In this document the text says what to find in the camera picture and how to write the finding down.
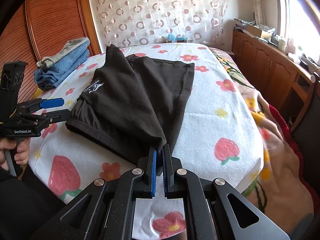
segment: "wolf logo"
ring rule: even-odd
[[[102,84],[95,84],[95,85],[93,86],[93,90],[89,91],[89,94],[90,94],[91,92],[97,91],[99,87],[103,86],[103,84],[104,84],[104,82],[103,82]]]

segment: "white floral bed sheet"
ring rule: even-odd
[[[184,168],[203,179],[224,178],[239,192],[263,168],[263,145],[258,128],[230,76],[204,45],[157,44],[121,50],[125,56],[195,63],[193,88],[180,134],[172,153]],[[92,82],[94,71],[105,63],[105,55],[90,57],[55,90],[40,97],[63,98],[72,109]],[[109,181],[135,167],[92,141],[70,132],[64,123],[51,124],[42,136],[32,138],[29,165],[34,174],[62,201],[68,203],[96,178]],[[156,178],[156,197],[138,199],[132,237],[164,239],[185,229],[183,201],[164,197],[163,178]]]

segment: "blue gripper pad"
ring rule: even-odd
[[[168,188],[168,180],[167,180],[167,167],[165,163],[165,156],[164,152],[162,151],[162,158],[163,158],[163,166],[162,166],[162,171],[163,171],[163,189],[164,189],[164,196],[167,197],[167,188]]]
[[[151,196],[154,197],[156,194],[156,159],[157,152],[153,150],[153,160],[152,160],[152,176],[151,176]]]
[[[63,98],[48,99],[48,100],[44,100],[39,105],[44,109],[53,108],[53,107],[63,106],[64,100]]]

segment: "white wall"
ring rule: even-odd
[[[224,45],[220,49],[231,51],[234,18],[253,20],[253,0],[228,0],[228,8],[224,16]]]
[[[278,3],[277,0],[262,0],[265,24],[276,28],[278,25]]]

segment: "red blanket trim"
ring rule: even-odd
[[[320,208],[320,198],[319,198],[318,194],[316,193],[316,191],[313,189],[313,187],[311,187],[303,178],[303,175],[302,175],[302,173],[303,173],[303,155],[300,152],[298,145],[293,140],[291,133],[290,133],[290,130],[289,130],[289,127],[287,126],[287,124],[284,121],[284,119],[282,118],[282,116],[279,114],[279,112],[272,105],[269,105],[269,109],[270,109],[270,112],[271,112],[273,118],[279,124],[279,126],[282,130],[284,139],[286,140],[286,142],[289,144],[289,146],[292,148],[294,153],[299,158],[299,162],[300,162],[299,179],[300,179],[301,183],[310,192],[311,197],[312,197],[312,201],[313,201],[314,214],[317,214],[319,211],[319,208]]]

